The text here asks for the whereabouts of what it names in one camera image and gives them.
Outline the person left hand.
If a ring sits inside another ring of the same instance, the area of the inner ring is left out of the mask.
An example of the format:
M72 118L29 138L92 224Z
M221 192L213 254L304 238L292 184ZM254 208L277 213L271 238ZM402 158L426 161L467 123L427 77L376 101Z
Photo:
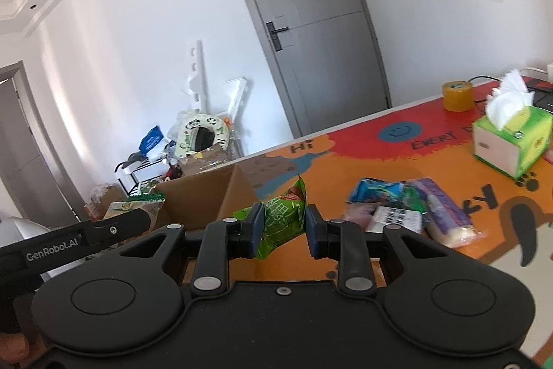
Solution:
M21 333L0 333L0 358L7 364L20 364L30 352L30 345Z

